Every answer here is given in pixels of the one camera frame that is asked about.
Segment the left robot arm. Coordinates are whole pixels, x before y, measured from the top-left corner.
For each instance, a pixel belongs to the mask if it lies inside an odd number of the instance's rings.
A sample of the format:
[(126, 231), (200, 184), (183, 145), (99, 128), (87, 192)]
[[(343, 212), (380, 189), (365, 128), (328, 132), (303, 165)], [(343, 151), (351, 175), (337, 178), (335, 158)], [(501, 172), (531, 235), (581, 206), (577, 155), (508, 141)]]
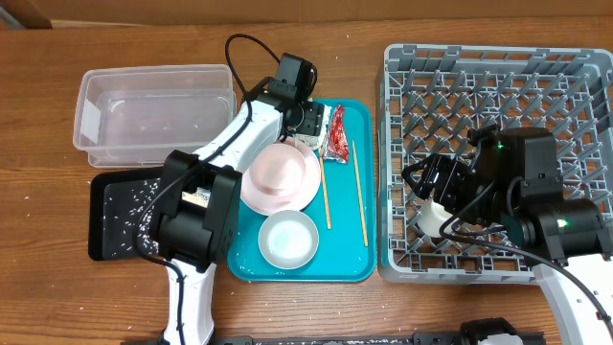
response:
[(212, 297), (217, 265), (238, 231), (243, 173), (266, 147), (289, 132), (320, 131), (324, 108), (310, 101), (317, 69), (283, 54), (277, 72), (243, 94), (234, 120), (192, 153), (173, 151), (158, 189), (139, 216), (158, 246), (138, 256), (163, 266), (169, 278), (169, 318), (161, 344), (207, 344), (214, 330)]

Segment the white paper cup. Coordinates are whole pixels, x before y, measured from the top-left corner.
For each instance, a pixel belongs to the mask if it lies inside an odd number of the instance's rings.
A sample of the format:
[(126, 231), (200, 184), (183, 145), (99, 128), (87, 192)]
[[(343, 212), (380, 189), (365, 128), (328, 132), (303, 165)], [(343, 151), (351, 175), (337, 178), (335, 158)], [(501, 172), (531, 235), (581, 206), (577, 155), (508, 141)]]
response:
[(420, 208), (417, 226), (424, 235), (440, 238), (440, 227), (451, 217), (441, 204), (430, 198)]

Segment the pink bowl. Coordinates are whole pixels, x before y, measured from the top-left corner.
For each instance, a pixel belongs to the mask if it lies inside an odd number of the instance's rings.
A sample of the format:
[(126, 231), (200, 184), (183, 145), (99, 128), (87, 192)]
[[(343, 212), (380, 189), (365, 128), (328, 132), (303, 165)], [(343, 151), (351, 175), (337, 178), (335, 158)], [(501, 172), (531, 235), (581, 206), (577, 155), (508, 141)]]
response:
[(306, 174), (306, 160), (295, 148), (273, 144), (258, 154), (246, 171), (248, 185), (266, 196), (293, 195)]

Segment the white napkin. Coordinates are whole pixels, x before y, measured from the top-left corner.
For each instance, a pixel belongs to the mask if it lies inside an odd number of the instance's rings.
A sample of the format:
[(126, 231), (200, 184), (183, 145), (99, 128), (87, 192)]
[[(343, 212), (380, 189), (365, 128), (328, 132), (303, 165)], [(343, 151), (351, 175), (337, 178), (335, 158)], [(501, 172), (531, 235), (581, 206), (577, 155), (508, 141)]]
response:
[(296, 139), (307, 144), (313, 150), (317, 150), (324, 144), (325, 136), (327, 133), (329, 119), (331, 115), (331, 107), (329, 105), (324, 105), (324, 107), (325, 107), (325, 111), (324, 111), (323, 126), (322, 126), (322, 130), (319, 136), (313, 137), (313, 136), (307, 136), (303, 134), (294, 133), (294, 137)]

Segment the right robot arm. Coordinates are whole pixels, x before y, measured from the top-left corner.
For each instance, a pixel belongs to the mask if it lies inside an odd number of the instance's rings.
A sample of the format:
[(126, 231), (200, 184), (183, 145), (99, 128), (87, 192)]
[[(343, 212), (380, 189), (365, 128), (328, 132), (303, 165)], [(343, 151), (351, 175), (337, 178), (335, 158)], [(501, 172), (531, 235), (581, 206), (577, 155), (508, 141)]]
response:
[(566, 198), (544, 127), (472, 129), (470, 163), (432, 153), (401, 176), (441, 205), (440, 237), (524, 258), (565, 344), (612, 341), (612, 229), (588, 198)]

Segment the rice food scraps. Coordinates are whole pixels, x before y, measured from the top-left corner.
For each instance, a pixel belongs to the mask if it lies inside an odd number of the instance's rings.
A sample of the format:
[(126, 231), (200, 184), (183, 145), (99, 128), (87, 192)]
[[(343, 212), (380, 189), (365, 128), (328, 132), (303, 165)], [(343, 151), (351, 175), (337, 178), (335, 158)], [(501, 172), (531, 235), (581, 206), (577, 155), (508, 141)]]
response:
[(132, 233), (157, 195), (159, 178), (109, 184), (102, 203), (102, 257), (105, 260), (137, 256)]

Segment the grey bowl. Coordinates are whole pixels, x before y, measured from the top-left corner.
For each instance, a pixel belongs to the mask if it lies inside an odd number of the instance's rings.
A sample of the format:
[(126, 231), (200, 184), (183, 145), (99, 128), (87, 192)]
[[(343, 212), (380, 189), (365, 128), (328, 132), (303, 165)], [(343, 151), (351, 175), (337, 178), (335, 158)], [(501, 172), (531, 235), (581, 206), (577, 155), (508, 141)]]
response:
[(319, 246), (319, 231), (303, 212), (280, 211), (261, 225), (258, 245), (261, 255), (270, 265), (293, 270), (313, 259)]

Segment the red snack wrapper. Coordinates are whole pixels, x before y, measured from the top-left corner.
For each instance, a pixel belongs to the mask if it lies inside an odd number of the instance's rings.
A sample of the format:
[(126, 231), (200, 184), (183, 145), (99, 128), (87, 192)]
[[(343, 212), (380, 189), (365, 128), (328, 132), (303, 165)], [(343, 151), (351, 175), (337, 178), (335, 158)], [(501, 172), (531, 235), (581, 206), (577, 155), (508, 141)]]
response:
[(343, 123), (344, 115), (344, 106), (338, 104), (332, 111), (322, 146), (322, 155), (325, 160), (332, 160), (341, 164), (346, 164), (349, 161), (349, 144)]

